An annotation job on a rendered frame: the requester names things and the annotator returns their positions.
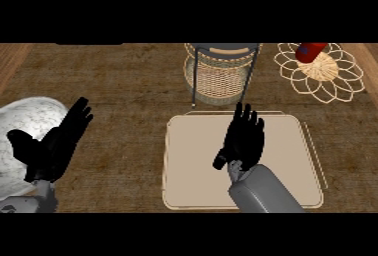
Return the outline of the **white marbled bowl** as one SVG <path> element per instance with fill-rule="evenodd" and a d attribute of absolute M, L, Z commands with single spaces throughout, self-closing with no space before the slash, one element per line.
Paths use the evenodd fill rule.
<path fill-rule="evenodd" d="M 67 113 L 65 105 L 49 97 L 24 98 L 0 108 L 0 200 L 34 190 L 34 186 L 24 181 L 27 165 L 14 157 L 8 132 L 19 129 L 42 140 L 61 124 Z"/>

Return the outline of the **beige rectangular tray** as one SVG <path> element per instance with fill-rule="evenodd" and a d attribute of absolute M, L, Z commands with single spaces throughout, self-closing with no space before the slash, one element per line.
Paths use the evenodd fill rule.
<path fill-rule="evenodd" d="M 281 111 L 263 111 L 265 149 L 260 163 L 269 167 L 306 209 L 324 205 L 328 188 L 307 124 Z M 167 123 L 163 201 L 172 210 L 234 210 L 226 169 L 213 161 L 223 147 L 231 111 L 191 111 Z"/>

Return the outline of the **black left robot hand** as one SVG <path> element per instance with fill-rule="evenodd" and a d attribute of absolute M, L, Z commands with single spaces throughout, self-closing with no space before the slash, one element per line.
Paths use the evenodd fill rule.
<path fill-rule="evenodd" d="M 65 173 L 77 143 L 93 119 L 89 99 L 82 97 L 74 103 L 61 125 L 53 127 L 42 140 L 19 129 L 8 132 L 14 157 L 27 165 L 24 180 L 28 183 L 45 180 L 55 182 Z"/>

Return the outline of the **red can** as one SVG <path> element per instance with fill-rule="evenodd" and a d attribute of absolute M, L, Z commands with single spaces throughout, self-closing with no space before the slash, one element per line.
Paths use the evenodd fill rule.
<path fill-rule="evenodd" d="M 312 63 L 327 46 L 327 43 L 302 43 L 296 51 L 297 60 L 302 63 Z"/>

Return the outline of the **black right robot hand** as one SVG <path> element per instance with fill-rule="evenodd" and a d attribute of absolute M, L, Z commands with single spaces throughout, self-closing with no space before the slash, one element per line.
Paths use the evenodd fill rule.
<path fill-rule="evenodd" d="M 242 170 L 248 171 L 260 161 L 263 148 L 265 120 L 251 110 L 250 104 L 238 103 L 213 167 L 220 170 L 225 164 L 239 161 Z"/>

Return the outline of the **tiered wicker basket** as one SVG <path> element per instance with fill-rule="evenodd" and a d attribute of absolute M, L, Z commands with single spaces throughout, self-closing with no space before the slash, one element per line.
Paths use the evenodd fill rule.
<path fill-rule="evenodd" d="M 192 106 L 241 102 L 253 77 L 262 43 L 186 43 L 183 74 Z"/>

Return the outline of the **woven flower-shaped placemat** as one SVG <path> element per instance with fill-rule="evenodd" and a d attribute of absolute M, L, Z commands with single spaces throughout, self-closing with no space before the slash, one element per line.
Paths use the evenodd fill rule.
<path fill-rule="evenodd" d="M 288 80 L 300 95 L 312 96 L 321 103 L 350 102 L 365 90 L 364 70 L 355 56 L 338 43 L 330 43 L 312 63 L 296 58 L 299 43 L 279 43 L 273 61 L 279 75 Z"/>

